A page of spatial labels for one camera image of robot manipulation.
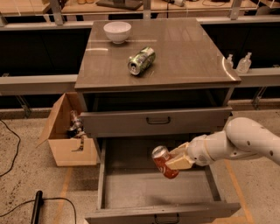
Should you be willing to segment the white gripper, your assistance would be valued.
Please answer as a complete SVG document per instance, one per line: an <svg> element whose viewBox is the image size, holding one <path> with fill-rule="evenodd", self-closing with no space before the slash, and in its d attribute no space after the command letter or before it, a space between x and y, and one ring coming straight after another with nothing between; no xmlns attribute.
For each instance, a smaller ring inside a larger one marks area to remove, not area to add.
<svg viewBox="0 0 280 224"><path fill-rule="evenodd" d="M199 166L210 165L214 162L207 150L207 135L196 136L190 143L182 143L170 153L176 156L165 163L171 170L191 169L194 162Z"/></svg>

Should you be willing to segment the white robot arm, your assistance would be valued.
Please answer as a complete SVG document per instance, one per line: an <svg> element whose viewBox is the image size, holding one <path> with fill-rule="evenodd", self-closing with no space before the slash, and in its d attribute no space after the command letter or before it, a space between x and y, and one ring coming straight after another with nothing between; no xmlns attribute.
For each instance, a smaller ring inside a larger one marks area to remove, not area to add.
<svg viewBox="0 0 280 224"><path fill-rule="evenodd" d="M280 165L280 137L260 123L246 117L228 122L223 131L195 137L171 151L166 162L171 170L206 166L217 160L254 159L266 157Z"/></svg>

